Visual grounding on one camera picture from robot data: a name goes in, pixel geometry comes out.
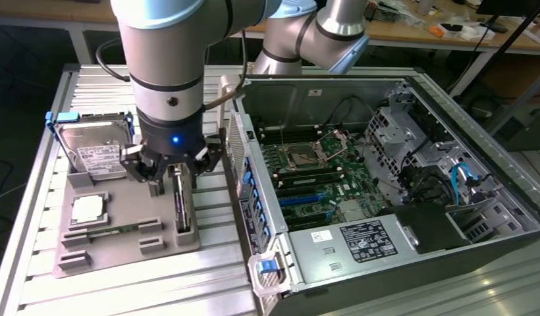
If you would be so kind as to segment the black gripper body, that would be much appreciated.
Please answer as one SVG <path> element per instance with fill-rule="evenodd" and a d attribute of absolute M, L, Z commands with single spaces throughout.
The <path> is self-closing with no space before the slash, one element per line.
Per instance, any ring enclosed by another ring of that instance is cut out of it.
<path fill-rule="evenodd" d="M 138 110 L 141 121 L 142 144 L 175 162 L 183 162 L 183 154 L 197 154 L 206 146 L 204 135 L 204 110 L 198 110 L 190 117 L 169 121 L 155 119 Z"/>

